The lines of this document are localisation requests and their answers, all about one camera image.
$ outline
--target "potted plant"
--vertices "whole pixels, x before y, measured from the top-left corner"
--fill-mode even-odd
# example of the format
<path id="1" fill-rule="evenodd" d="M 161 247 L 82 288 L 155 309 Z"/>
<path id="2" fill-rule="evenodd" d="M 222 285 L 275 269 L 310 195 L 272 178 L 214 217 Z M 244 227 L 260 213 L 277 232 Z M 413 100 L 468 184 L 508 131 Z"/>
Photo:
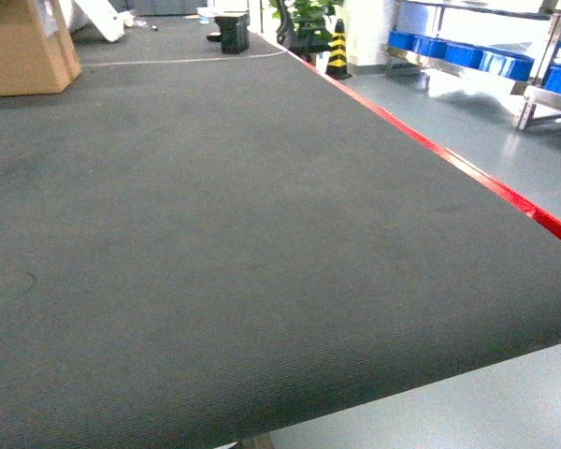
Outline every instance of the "potted plant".
<path id="1" fill-rule="evenodd" d="M 281 14 L 277 6 L 277 1 L 269 0 L 270 6 L 274 9 L 272 17 L 280 19 Z M 345 0 L 295 0 L 289 10 L 292 12 L 294 19 L 308 20 L 310 26 L 326 26 L 326 19 L 332 22 L 332 17 L 336 15 L 335 7 L 342 7 Z M 332 39 L 332 33 L 324 30 L 320 33 L 320 37 L 327 42 Z"/>

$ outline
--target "white wall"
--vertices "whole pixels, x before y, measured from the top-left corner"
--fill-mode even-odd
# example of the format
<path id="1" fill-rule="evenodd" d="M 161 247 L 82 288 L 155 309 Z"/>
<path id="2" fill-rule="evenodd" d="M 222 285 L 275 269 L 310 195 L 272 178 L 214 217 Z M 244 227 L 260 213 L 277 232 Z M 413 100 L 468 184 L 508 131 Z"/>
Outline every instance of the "white wall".
<path id="1" fill-rule="evenodd" d="M 354 65 L 383 65 L 381 44 L 391 30 L 393 0 L 346 0 L 341 11 L 345 21 L 347 61 Z"/>

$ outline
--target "gray floor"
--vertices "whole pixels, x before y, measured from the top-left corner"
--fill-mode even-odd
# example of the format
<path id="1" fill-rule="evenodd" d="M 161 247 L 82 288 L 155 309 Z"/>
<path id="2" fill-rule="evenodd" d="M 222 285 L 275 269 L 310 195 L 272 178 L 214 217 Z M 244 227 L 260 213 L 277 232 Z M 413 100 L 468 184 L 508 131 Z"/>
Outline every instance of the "gray floor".
<path id="1" fill-rule="evenodd" d="M 423 81 L 379 75 L 345 84 L 561 220 L 561 124 L 516 132 L 521 98 L 505 96 L 501 86 L 489 92 L 433 74 L 426 92 Z"/>
<path id="2" fill-rule="evenodd" d="M 357 93 L 561 219 L 561 124 L 515 132 L 519 99 L 460 80 L 367 76 Z M 561 345 L 273 433 L 276 449 L 561 448 Z"/>

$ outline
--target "traffic cone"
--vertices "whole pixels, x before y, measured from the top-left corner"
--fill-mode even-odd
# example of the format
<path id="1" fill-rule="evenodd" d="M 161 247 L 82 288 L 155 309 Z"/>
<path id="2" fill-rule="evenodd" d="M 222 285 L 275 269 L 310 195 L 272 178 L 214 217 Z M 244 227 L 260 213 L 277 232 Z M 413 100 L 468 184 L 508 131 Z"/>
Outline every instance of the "traffic cone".
<path id="1" fill-rule="evenodd" d="M 346 80 L 351 75 L 347 73 L 347 49 L 345 47 L 345 24 L 338 19 L 333 39 L 330 41 L 330 58 L 326 66 L 326 75 L 335 80 Z"/>

